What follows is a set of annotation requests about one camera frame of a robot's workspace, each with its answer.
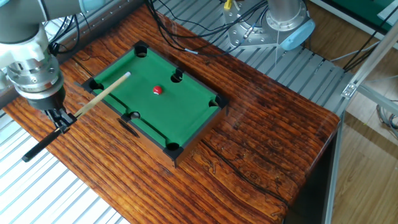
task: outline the green felt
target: green felt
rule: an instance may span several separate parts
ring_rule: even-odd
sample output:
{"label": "green felt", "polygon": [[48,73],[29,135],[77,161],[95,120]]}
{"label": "green felt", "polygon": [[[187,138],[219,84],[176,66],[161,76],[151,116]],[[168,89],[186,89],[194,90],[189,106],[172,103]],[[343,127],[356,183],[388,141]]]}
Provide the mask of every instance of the green felt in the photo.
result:
{"label": "green felt", "polygon": [[[383,20],[377,15],[383,11],[394,0],[331,0],[339,6],[351,11],[352,13],[362,17],[368,22],[379,26]],[[389,31],[391,26],[386,23],[382,27],[385,31]]]}
{"label": "green felt", "polygon": [[[209,107],[214,93],[187,75],[179,83],[172,82],[175,67],[149,49],[144,58],[129,52],[95,81],[107,88],[126,72],[132,75],[111,93],[119,102],[111,96],[104,100],[122,114],[138,111],[141,119],[132,122],[163,147],[183,146],[218,110]],[[163,94],[155,95],[155,86],[161,86]]]}

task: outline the miniature pool table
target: miniature pool table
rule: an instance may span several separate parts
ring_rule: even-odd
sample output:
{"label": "miniature pool table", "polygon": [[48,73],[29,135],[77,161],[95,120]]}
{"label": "miniature pool table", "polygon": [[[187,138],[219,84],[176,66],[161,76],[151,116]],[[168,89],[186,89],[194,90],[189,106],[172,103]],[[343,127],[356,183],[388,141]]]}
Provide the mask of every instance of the miniature pool table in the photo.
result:
{"label": "miniature pool table", "polygon": [[132,75],[104,103],[117,125],[177,167],[226,113],[228,101],[140,41],[83,87],[99,94],[126,72]]}

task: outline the yellow tag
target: yellow tag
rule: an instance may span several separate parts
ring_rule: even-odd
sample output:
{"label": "yellow tag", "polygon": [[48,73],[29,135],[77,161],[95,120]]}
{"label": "yellow tag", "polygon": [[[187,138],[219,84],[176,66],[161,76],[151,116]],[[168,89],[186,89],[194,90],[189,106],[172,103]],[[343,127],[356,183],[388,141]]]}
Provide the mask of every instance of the yellow tag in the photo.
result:
{"label": "yellow tag", "polygon": [[233,0],[227,0],[224,4],[224,9],[231,9]]}

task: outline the wooden tabletop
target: wooden tabletop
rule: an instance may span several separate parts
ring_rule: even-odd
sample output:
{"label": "wooden tabletop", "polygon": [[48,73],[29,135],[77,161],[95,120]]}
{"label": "wooden tabletop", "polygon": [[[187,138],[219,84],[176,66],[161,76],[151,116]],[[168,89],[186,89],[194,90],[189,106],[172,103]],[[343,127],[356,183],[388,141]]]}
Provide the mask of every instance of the wooden tabletop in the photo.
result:
{"label": "wooden tabletop", "polygon": [[[146,8],[61,66],[66,108],[74,113],[93,98],[73,82],[99,74],[139,40],[227,96],[228,116],[177,169],[165,168],[100,107],[47,149],[132,223],[280,223],[336,133],[339,117],[232,56],[172,49]],[[190,49],[206,44],[179,41]],[[23,98],[4,111],[37,139],[53,130]]]}

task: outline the blue component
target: blue component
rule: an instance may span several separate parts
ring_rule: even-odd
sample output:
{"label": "blue component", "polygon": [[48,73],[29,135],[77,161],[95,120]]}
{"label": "blue component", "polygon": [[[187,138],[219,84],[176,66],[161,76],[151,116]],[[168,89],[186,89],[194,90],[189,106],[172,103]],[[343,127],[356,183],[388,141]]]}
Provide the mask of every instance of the blue component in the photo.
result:
{"label": "blue component", "polygon": [[315,29],[315,23],[312,19],[307,21],[305,24],[300,26],[296,31],[293,32],[290,36],[288,36],[280,46],[284,50],[293,50],[302,44],[313,32]]}
{"label": "blue component", "polygon": [[10,0],[0,0],[0,7],[7,4]]}
{"label": "blue component", "polygon": [[82,12],[98,9],[105,5],[105,0],[79,0]]}

